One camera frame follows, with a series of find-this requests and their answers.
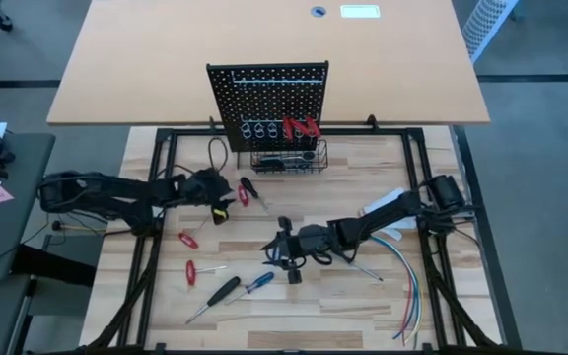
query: pegboard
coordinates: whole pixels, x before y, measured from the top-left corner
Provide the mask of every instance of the pegboard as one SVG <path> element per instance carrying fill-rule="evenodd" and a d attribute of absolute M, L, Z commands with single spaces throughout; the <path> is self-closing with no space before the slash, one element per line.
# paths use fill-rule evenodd
<path fill-rule="evenodd" d="M 207 65 L 216 105 L 234 152 L 315 150 L 317 137 L 294 129 L 284 137 L 283 120 L 320 126 L 328 62 Z"/>

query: gray table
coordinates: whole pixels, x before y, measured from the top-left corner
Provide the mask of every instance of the gray table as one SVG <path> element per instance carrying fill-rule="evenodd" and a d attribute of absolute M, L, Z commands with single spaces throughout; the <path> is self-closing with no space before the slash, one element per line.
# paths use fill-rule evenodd
<path fill-rule="evenodd" d="M 9 174 L 2 186 L 14 199 L 0 203 L 0 280 L 10 274 L 15 259 L 14 248 L 21 241 L 30 212 L 36 199 L 36 186 L 47 167 L 54 145 L 51 134 L 8 134 L 5 137 L 9 149 L 17 156 L 6 167 Z"/>
<path fill-rule="evenodd" d="M 9 273 L 16 254 L 14 248 L 19 245 L 26 228 L 36 198 L 36 185 L 47 166 L 54 136 L 15 134 L 7 135 L 5 140 L 17 159 L 6 168 L 10 176 L 2 183 L 15 198 L 0 203 L 0 255 L 12 249 L 0 257 L 0 354 L 8 349 L 30 284 L 30 275 L 10 276 Z M 7 223 L 1 223 L 2 216 Z"/>

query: blue screwdriver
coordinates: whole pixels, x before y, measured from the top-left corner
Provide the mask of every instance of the blue screwdriver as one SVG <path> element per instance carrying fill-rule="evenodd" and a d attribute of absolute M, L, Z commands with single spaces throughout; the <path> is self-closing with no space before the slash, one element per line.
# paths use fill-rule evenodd
<path fill-rule="evenodd" d="M 240 295 L 238 295 L 237 297 L 234 297 L 233 299 L 227 301 L 227 302 L 225 303 L 225 305 L 229 305 L 229 304 L 231 304 L 232 302 L 238 300 L 240 297 L 246 295 L 247 293 L 253 292 L 253 290 L 255 290 L 256 288 L 262 287 L 262 286 L 266 285 L 267 283 L 271 282 L 271 280 L 273 280 L 273 277 L 275 277 L 275 274 L 274 274 L 274 273 L 272 273 L 272 272 L 267 272 L 267 273 L 265 273 L 264 275 L 262 275 L 262 276 L 256 278 L 255 281 L 253 281 L 252 284 L 250 284 L 250 285 L 248 285 L 248 286 L 245 286 L 245 291 L 244 291 L 242 294 L 240 294 Z"/>

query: yellow tag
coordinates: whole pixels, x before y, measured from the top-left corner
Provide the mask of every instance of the yellow tag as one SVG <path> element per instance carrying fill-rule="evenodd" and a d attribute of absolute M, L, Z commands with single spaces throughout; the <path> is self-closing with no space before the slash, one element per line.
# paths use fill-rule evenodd
<path fill-rule="evenodd" d="M 219 209 L 214 208 L 214 214 L 217 214 L 225 219 L 227 219 L 227 212 L 221 211 Z"/>

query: desk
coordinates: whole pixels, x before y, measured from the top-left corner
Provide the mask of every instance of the desk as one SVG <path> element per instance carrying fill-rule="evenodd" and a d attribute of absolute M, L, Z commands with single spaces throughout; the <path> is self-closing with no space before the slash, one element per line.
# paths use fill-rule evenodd
<path fill-rule="evenodd" d="M 458 181 L 458 162 L 448 127 L 425 127 L 433 175 L 453 175 Z M 120 175 L 147 179 L 156 128 L 131 128 Z M 221 226 L 206 224 L 195 237 L 199 250 L 181 243 L 177 234 L 192 230 L 209 215 L 207 207 L 180 207 L 168 212 L 161 246 L 147 348 L 166 342 L 168 349 L 403 349 L 391 340 L 399 328 L 408 284 L 404 269 L 384 247 L 365 242 L 357 261 L 385 278 L 379 283 L 368 275 L 336 261 L 319 266 L 312 261 L 302 269 L 304 282 L 288 285 L 286 273 L 230 306 L 216 306 L 190 325 L 186 319 L 215 289 L 232 275 L 249 283 L 269 267 L 261 265 L 258 249 L 278 230 L 276 218 L 287 215 L 294 228 L 310 223 L 356 215 L 357 210 L 396 187 L 408 188 L 400 139 L 390 136 L 324 136 L 330 166 L 320 175 L 260 175 L 230 157 L 222 174 L 236 186 L 241 176 L 253 180 L 269 214 L 255 202 L 247 208 L 230 207 L 231 219 Z M 192 169 L 209 165 L 209 137 L 180 137 L 176 163 Z M 222 157 L 214 157 L 219 164 Z M 110 230 L 123 229 L 111 222 Z M 461 228 L 472 234 L 470 226 Z M 394 243 L 409 259 L 424 283 L 419 241 L 404 233 Z M 135 245 L 132 236 L 106 238 L 81 344 L 95 339 L 121 304 Z M 474 242 L 457 234 L 449 236 L 449 254 L 459 299 L 475 322 L 494 341 L 500 341 L 497 319 L 488 290 L 480 252 Z M 150 242 L 145 255 L 150 250 Z M 197 268 L 228 265 L 227 269 L 199 274 L 196 286 L 187 287 L 184 267 L 193 259 Z M 418 343 L 435 343 L 428 298 L 425 297 L 423 328 Z M 139 310 L 133 312 L 129 343 Z M 452 334 L 450 322 L 445 329 Z"/>
<path fill-rule="evenodd" d="M 9 178 L 3 180 L 2 186 L 15 198 L 0 203 L 0 254 L 21 241 L 54 140 L 51 134 L 8 134 L 5 137 L 16 159 L 6 167 Z M 9 275 L 15 255 L 9 252 L 0 257 L 0 279 Z"/>
<path fill-rule="evenodd" d="M 95 0 L 47 122 L 206 124 L 206 64 L 326 60 L 323 124 L 489 121 L 451 0 L 379 1 L 373 19 L 344 4 L 370 1 Z"/>

